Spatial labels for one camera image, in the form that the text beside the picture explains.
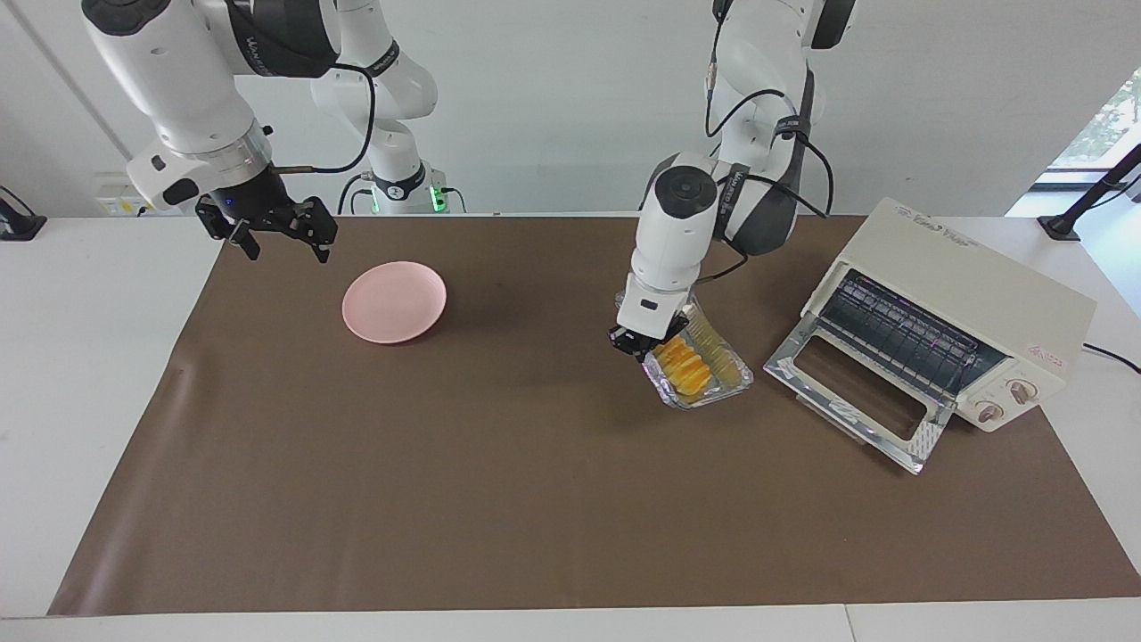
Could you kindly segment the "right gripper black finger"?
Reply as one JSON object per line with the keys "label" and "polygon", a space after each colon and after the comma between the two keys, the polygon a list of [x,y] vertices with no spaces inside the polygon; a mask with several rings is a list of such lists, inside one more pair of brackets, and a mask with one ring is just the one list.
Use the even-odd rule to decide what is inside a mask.
{"label": "right gripper black finger", "polygon": [[292,206],[292,236],[308,245],[316,260],[326,265],[335,243],[338,224],[319,198],[308,198]]}
{"label": "right gripper black finger", "polygon": [[250,231],[249,220],[240,218],[236,224],[230,222],[215,201],[199,201],[196,216],[212,239],[225,241],[234,247],[240,247],[249,260],[259,259],[260,245]]}

